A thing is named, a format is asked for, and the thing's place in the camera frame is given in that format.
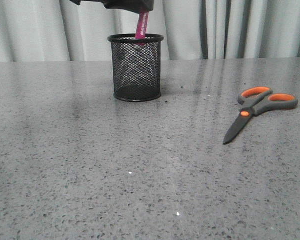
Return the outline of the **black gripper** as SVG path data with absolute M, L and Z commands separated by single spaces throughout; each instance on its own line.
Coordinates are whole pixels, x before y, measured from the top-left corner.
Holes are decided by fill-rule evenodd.
M 126 10 L 133 13 L 142 11 L 152 11 L 154 8 L 153 0 L 85 0 L 86 2 L 102 3 L 106 9 Z

